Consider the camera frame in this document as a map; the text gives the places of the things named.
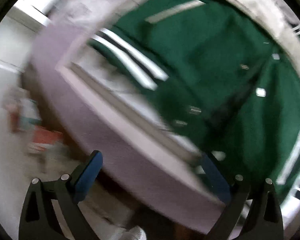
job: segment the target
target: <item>green jacket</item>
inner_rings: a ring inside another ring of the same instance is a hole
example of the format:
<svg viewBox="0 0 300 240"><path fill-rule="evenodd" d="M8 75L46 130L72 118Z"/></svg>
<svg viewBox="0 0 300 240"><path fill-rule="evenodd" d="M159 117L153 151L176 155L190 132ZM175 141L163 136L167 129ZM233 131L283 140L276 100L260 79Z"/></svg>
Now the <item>green jacket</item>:
<svg viewBox="0 0 300 240"><path fill-rule="evenodd" d="M225 0L149 0L89 44L174 132L284 199L300 171L300 79L259 25Z"/></svg>

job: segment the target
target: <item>white wall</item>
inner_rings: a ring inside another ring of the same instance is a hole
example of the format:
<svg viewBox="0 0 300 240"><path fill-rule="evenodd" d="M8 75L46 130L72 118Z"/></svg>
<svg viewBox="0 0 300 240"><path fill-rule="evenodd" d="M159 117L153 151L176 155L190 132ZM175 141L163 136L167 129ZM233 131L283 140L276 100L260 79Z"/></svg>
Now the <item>white wall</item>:
<svg viewBox="0 0 300 240"><path fill-rule="evenodd" d="M36 33L10 17L0 23L0 61L22 68Z"/></svg>

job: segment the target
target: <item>green fabric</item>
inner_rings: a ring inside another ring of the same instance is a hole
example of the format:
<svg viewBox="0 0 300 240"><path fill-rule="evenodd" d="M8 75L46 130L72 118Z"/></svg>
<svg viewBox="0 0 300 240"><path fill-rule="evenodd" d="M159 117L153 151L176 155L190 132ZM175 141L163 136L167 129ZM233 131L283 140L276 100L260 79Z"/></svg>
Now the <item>green fabric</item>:
<svg viewBox="0 0 300 240"><path fill-rule="evenodd" d="M300 79L270 35L225 0L200 0L205 4L145 21L189 1L149 0L111 28L168 74L155 91L143 88L108 48L89 44L130 78L176 133L202 151L225 152L222 164L256 187L265 178L275 181L300 130ZM256 96L258 87L266 97ZM191 106L201 113L190 114ZM287 183L276 185L281 200L299 170L300 158Z"/></svg>

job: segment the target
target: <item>green garment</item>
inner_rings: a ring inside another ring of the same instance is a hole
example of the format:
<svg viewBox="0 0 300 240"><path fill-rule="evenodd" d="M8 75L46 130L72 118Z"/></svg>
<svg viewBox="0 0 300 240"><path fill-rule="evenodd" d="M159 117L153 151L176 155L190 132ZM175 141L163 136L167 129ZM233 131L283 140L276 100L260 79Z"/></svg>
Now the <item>green garment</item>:
<svg viewBox="0 0 300 240"><path fill-rule="evenodd" d="M149 0L110 29L169 76L155 79L155 89L141 85L107 46L89 44L130 78L174 132L203 152L226 153L222 165L255 188L265 178L275 183L300 131L300 78L270 35L225 0L199 0L161 20L148 18L192 1ZM283 185L275 183L281 201L300 171L298 154Z"/></svg>

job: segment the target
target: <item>black stripe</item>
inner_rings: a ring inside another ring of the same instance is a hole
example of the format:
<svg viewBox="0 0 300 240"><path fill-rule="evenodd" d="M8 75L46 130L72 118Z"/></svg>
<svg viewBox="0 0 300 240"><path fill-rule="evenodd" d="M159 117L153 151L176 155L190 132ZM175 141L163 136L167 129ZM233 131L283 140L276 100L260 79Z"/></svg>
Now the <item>black stripe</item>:
<svg viewBox="0 0 300 240"><path fill-rule="evenodd" d="M112 45L116 46L118 49L122 50L126 54L128 54L129 57L133 60L133 62L135 62L157 85L159 84L159 82L162 82L162 80L154 77L153 74L140 61L138 61L125 47L121 46L119 43L114 41L111 37L109 37L103 32L101 32L100 37L110 42Z"/></svg>

